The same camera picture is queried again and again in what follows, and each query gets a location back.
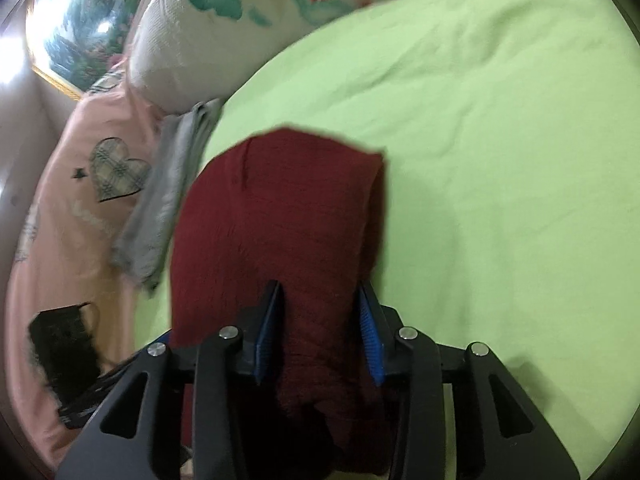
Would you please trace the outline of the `dark red knitted garment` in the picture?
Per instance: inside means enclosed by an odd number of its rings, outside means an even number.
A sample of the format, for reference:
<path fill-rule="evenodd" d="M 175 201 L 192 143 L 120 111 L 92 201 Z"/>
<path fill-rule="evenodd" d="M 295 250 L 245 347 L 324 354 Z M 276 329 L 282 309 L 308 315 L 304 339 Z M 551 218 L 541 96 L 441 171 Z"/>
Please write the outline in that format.
<path fill-rule="evenodd" d="M 358 286 L 383 231 L 385 162 L 326 136 L 281 128 L 214 157 L 183 203 L 170 259 L 171 341 L 199 344 L 257 304 L 286 299 L 285 462 L 295 479 L 385 474 L 393 419 L 363 361 Z"/>

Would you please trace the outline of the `pink heart-print pillow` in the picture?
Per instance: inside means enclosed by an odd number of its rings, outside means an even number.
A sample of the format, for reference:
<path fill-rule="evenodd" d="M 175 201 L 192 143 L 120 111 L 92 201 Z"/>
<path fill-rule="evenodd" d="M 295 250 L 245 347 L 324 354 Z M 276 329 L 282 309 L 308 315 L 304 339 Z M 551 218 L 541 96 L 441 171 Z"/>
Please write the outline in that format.
<path fill-rule="evenodd" d="M 77 434 L 58 419 L 27 327 L 44 310 L 92 304 L 99 356 L 134 351 L 137 292 L 112 266 L 112 246 L 145 186 L 162 112 L 115 65 L 77 103 L 29 208 L 6 294 L 4 364 L 10 402 L 27 441 L 50 468 Z"/>

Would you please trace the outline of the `grey folded towel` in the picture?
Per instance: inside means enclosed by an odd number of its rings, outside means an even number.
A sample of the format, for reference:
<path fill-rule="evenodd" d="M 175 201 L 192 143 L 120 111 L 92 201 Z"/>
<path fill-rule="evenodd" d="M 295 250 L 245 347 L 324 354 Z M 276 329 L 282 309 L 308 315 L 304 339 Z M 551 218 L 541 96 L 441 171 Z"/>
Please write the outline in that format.
<path fill-rule="evenodd" d="M 221 111 L 221 100 L 213 99 L 164 118 L 142 195 L 114 241 L 112 263 L 150 294 L 160 284 L 178 213 Z"/>

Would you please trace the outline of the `lime green bed sheet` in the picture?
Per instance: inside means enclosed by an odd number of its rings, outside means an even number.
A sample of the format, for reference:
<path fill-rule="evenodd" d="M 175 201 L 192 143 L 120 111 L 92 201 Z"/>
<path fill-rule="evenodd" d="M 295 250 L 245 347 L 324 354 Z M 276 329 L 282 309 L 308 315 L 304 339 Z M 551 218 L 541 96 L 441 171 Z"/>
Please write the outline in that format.
<path fill-rule="evenodd" d="M 486 342 L 585 479 L 639 406 L 639 46 L 613 0 L 387 0 L 303 39 L 152 0 L 130 76 L 226 106 L 214 157 L 294 125 L 387 157 L 378 296 Z"/>

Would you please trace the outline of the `white floral quilt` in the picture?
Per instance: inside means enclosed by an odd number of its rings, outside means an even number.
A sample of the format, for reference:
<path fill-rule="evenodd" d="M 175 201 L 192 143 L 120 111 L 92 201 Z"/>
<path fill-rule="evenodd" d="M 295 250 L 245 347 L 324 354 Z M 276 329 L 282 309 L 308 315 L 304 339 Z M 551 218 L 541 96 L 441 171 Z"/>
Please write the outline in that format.
<path fill-rule="evenodd" d="M 228 98 L 290 44 L 382 0 L 150 0 L 128 78 L 166 113 Z"/>

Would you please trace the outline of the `gold framed landscape painting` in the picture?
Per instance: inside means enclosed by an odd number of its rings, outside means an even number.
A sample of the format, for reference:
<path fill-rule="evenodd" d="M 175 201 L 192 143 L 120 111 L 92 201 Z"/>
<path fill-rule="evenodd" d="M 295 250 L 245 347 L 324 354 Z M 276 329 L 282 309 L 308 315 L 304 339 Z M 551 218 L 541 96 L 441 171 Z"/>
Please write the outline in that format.
<path fill-rule="evenodd" d="M 27 0 L 32 70 L 77 101 L 125 52 L 144 0 Z"/>

